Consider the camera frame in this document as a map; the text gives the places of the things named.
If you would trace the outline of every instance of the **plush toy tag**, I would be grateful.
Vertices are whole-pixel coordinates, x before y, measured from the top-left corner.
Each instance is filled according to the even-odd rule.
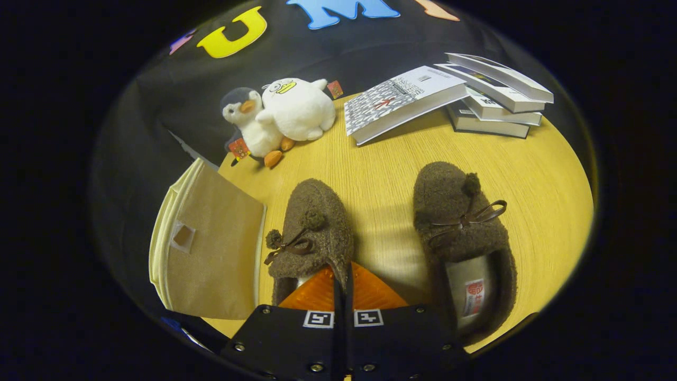
[[[343,89],[341,89],[341,85],[338,81],[333,81],[332,83],[329,83],[327,85],[327,88],[332,93],[332,97],[334,97],[334,99],[343,95]]]
[[[247,145],[244,143],[244,139],[242,138],[237,139],[231,144],[228,144],[228,148],[230,149],[230,152],[235,155],[235,159],[237,161],[240,161],[247,157],[247,155],[251,154],[251,152],[249,152],[249,148],[247,148]]]

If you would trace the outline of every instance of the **orange gripper pad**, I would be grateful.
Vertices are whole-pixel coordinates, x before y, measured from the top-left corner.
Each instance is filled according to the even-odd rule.
[[[388,309],[407,306],[393,289],[366,268],[352,262],[353,310]],[[298,310],[334,310],[334,273],[325,266],[280,303]]]

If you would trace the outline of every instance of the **wooden table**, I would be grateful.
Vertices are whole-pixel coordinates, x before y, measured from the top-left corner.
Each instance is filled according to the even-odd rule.
[[[378,275],[410,304],[428,302],[424,256],[413,227],[412,197],[418,171],[449,161],[477,172],[489,200],[508,201],[501,221],[517,262],[517,301],[503,326],[474,352],[527,315],[543,309],[562,288],[584,250],[592,224],[590,185],[567,141],[545,118],[526,140],[457,133],[439,109],[400,125],[361,147],[346,136],[343,104],[334,101],[334,126],[314,142],[298,143],[273,169],[251,159],[219,173],[268,206],[264,233],[282,229],[287,201],[307,178],[331,186],[343,200],[355,232],[355,261]],[[271,302],[273,279],[261,253],[259,303]],[[232,337],[244,321],[204,319]]]

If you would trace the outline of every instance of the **penguin beak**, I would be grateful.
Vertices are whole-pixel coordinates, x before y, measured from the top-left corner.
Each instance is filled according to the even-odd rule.
[[[253,100],[247,100],[242,104],[242,106],[240,106],[240,112],[247,114],[248,112],[252,111],[254,107],[256,107],[256,102]]]

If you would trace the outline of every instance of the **slipper label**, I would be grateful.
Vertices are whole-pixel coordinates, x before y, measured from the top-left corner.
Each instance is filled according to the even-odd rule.
[[[463,317],[477,315],[484,303],[484,279],[466,282],[466,305]]]

